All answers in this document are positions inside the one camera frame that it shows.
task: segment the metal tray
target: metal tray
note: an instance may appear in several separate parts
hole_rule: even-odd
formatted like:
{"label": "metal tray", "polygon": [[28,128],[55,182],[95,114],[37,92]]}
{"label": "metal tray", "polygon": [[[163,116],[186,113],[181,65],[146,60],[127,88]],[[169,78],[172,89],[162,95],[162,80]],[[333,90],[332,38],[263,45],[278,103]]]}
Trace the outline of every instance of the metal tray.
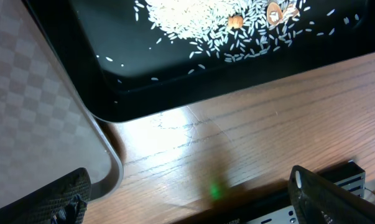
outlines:
{"label": "metal tray", "polygon": [[[293,30],[293,44],[273,52],[226,63],[235,41],[229,35],[220,59],[205,53],[189,59],[192,40],[171,44],[151,30],[146,9],[135,20],[133,0],[24,0],[85,106],[99,119],[122,122],[284,78],[375,52],[375,0],[307,0]],[[344,18],[350,23],[345,25]],[[335,28],[333,35],[328,33]],[[268,32],[276,36],[276,30]],[[260,37],[257,32],[253,39]],[[254,48],[255,41],[246,44]],[[202,70],[197,65],[203,64]]]}

